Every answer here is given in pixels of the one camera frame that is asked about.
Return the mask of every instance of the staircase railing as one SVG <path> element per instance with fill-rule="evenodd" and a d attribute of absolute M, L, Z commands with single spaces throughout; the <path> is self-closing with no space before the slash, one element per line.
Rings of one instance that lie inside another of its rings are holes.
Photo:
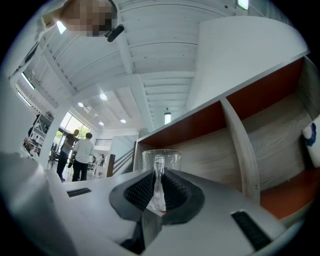
<path fill-rule="evenodd" d="M 130 160 L 133 163 L 135 158 L 135 148 L 136 148 L 136 142 L 134 143 L 134 146 L 132 149 L 130 149 L 128 152 L 126 152 L 123 156 L 121 156 L 119 159 L 116 159 L 115 154 L 110 154 L 108 168 L 107 168 L 107 177 L 113 176 L 116 172 L 118 172 L 125 164 L 127 164 Z"/>

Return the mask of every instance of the blue object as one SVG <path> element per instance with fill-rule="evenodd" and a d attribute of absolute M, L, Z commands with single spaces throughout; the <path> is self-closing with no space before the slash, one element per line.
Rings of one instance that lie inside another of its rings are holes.
<path fill-rule="evenodd" d="M 312 123 L 311 124 L 311 138 L 304 137 L 305 144 L 309 147 L 312 147 L 312 145 L 316 142 L 317 137 L 317 126 Z"/>

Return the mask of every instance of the black vent slot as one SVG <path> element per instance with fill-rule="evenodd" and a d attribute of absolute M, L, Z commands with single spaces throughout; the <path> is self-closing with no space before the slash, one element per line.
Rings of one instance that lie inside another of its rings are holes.
<path fill-rule="evenodd" d="M 256 251 L 259 251 L 271 243 L 270 238 L 267 237 L 245 211 L 237 211 L 231 214 L 231 216 Z"/>
<path fill-rule="evenodd" d="M 154 194 L 154 174 L 141 179 L 139 182 L 127 188 L 124 192 L 124 198 L 135 207 L 144 211 Z"/>
<path fill-rule="evenodd" d="M 80 188 L 80 189 L 76 189 L 76 190 L 71 190 L 71 191 L 67 191 L 69 197 L 75 197 L 75 196 L 80 196 L 82 194 L 86 194 L 91 192 L 91 190 L 87 187 L 85 188 Z"/>
<path fill-rule="evenodd" d="M 162 185 L 167 212 L 179 208 L 190 197 L 190 190 L 179 180 L 169 175 L 168 171 L 164 172 Z"/>

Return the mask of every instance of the display rack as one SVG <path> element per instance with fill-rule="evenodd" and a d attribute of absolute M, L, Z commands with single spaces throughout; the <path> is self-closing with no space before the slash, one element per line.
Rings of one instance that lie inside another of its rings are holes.
<path fill-rule="evenodd" d="M 34 122 L 28 139 L 33 148 L 36 148 L 38 155 L 52 121 L 53 120 L 46 114 L 40 114 Z"/>

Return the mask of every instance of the man in white shirt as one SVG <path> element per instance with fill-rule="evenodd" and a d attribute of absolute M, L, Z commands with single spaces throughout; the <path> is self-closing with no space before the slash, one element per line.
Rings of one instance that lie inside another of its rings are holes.
<path fill-rule="evenodd" d="M 73 164 L 73 182 L 78 181 L 80 172 L 81 180 L 87 180 L 88 163 L 90 162 L 90 156 L 94 155 L 94 145 L 90 142 L 91 138 L 92 134 L 88 132 L 85 139 L 79 140 L 74 146 L 73 152 L 76 152 L 76 155 Z"/>

